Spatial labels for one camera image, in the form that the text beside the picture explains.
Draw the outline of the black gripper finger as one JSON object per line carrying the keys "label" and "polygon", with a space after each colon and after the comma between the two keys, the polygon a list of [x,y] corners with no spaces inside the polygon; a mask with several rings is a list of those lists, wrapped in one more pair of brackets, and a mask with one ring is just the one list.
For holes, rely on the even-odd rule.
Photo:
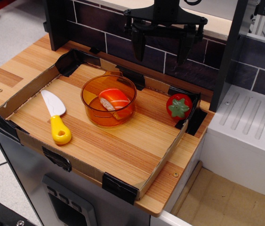
{"label": "black gripper finger", "polygon": [[132,27],[131,41],[135,58],[138,61],[142,61],[145,52],[146,39],[142,30]]}
{"label": "black gripper finger", "polygon": [[177,52],[177,63],[182,65],[185,63],[194,44],[195,33],[187,32],[179,38],[179,48]]}

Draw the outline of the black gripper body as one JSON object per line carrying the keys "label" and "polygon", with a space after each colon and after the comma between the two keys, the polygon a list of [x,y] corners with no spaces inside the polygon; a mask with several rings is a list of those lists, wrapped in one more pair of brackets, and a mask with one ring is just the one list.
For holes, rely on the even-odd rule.
{"label": "black gripper body", "polygon": [[179,3],[178,0],[155,0],[149,7],[125,10],[124,32],[131,36],[135,29],[144,35],[169,38],[193,35],[196,42],[201,41],[207,18],[185,11]]}

